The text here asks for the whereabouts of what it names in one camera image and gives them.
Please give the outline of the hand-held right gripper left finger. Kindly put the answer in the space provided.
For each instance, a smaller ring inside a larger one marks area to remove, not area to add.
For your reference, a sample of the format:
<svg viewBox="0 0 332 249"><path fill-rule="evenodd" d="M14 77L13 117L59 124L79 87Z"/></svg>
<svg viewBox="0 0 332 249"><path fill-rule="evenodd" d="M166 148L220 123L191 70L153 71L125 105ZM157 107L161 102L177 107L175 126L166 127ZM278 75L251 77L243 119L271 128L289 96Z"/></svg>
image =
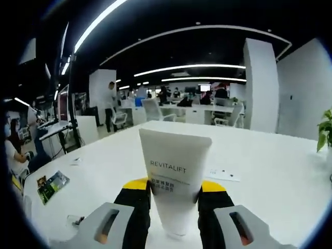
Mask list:
<svg viewBox="0 0 332 249"><path fill-rule="evenodd" d="M113 203L73 222L76 234L51 248L145 248L150 228L151 190L147 178L123 185Z"/></svg>

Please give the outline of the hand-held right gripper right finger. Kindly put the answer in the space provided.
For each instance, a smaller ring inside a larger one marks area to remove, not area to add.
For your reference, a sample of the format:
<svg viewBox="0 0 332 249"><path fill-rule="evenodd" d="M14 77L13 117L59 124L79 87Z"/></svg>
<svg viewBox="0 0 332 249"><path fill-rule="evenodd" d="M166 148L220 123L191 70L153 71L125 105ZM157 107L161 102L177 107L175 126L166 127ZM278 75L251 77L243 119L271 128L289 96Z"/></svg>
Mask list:
<svg viewBox="0 0 332 249"><path fill-rule="evenodd" d="M269 226L246 207L234 205L218 183L203 181L198 213L203 248L295 248L274 239Z"/></svg>

